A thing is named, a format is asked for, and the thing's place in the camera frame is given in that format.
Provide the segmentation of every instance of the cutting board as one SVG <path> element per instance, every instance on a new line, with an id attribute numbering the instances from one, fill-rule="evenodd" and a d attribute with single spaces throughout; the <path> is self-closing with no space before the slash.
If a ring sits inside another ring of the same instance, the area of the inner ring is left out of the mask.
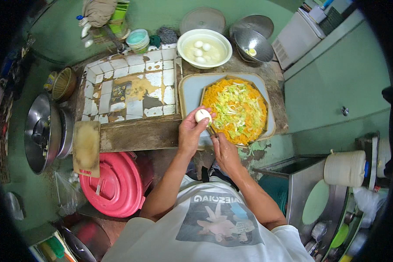
<path id="1" fill-rule="evenodd" d="M 78 121 L 74 124 L 74 172 L 99 177 L 100 122 Z"/>

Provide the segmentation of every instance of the red bucket lid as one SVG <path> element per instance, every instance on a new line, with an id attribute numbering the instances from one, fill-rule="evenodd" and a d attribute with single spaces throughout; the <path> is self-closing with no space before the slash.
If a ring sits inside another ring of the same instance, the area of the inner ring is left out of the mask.
<path id="1" fill-rule="evenodd" d="M 126 152 L 100 153 L 100 177 L 79 175 L 88 201 L 112 217 L 128 217 L 142 207 L 144 189 L 136 163 Z"/>

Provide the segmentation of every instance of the peeled egg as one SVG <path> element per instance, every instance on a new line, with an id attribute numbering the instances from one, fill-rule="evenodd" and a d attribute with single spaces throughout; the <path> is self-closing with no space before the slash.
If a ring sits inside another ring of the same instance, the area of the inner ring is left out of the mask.
<path id="1" fill-rule="evenodd" d="M 202 49 L 203 49 L 205 52 L 207 52 L 207 51 L 209 51 L 209 50 L 211 49 L 211 45 L 208 44 L 208 43 L 205 43 L 205 44 L 202 45 Z"/>
<path id="2" fill-rule="evenodd" d="M 202 41 L 196 41 L 194 47 L 201 48 L 204 43 Z"/>
<path id="3" fill-rule="evenodd" d="M 212 118 L 211 118 L 210 113 L 207 110 L 205 110 L 205 109 L 199 109 L 195 113 L 195 121 L 197 123 L 199 123 L 199 121 L 203 120 L 204 118 L 209 118 L 210 119 L 209 123 L 212 122 Z"/>
<path id="4" fill-rule="evenodd" d="M 197 62 L 198 64 L 205 64 L 206 61 L 203 57 L 196 57 L 195 62 Z"/>
<path id="5" fill-rule="evenodd" d="M 194 56 L 196 56 L 196 57 L 201 57 L 201 56 L 202 56 L 202 51 L 199 50 L 199 49 L 195 49 L 195 50 L 194 50 Z"/>

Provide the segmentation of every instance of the shredded carrot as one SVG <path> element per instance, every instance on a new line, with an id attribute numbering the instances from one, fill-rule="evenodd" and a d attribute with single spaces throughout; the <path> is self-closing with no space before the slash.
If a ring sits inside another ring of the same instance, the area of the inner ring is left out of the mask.
<path id="1" fill-rule="evenodd" d="M 255 99 L 257 101 L 257 104 L 259 106 L 254 107 L 253 102 L 252 103 L 246 103 L 246 102 L 221 102 L 219 100 L 220 94 L 223 91 L 227 91 L 230 86 L 236 87 L 236 84 L 244 84 L 245 87 L 244 93 L 247 98 Z M 240 79 L 222 79 L 221 81 L 209 86 L 206 88 L 205 93 L 204 93 L 204 98 L 202 100 L 202 104 L 205 107 L 211 107 L 212 111 L 217 113 L 217 117 L 220 117 L 220 114 L 224 114 L 220 110 L 221 107 L 229 107 L 232 108 L 233 111 L 235 112 L 256 112 L 255 115 L 260 115 L 260 119 L 253 119 L 251 117 L 251 113 L 247 113 L 246 118 L 244 120 L 244 124 L 240 124 L 240 126 L 244 127 L 243 131 L 240 132 L 238 135 L 235 135 L 234 137 L 231 134 L 236 134 L 234 132 L 236 130 L 236 125 L 229 124 L 229 123 L 221 123 L 220 128 L 218 124 L 216 124 L 216 118 L 213 119 L 213 128 L 216 132 L 223 132 L 230 142 L 236 145 L 248 145 L 251 141 L 254 141 L 259 137 L 259 135 L 262 133 L 266 120 L 267 120 L 267 106 L 264 102 L 264 99 L 262 95 L 259 93 L 258 90 L 253 88 L 248 82 L 242 81 Z M 232 112 L 229 112 L 228 114 L 229 118 L 233 118 Z"/>

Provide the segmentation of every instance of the stacked plastic containers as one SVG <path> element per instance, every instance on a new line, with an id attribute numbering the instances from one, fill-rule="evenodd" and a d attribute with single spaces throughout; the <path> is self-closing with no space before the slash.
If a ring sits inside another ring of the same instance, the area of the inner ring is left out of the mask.
<path id="1" fill-rule="evenodd" d="M 147 30 L 137 29 L 129 34 L 125 42 L 136 54 L 143 54 L 148 49 L 150 38 Z"/>

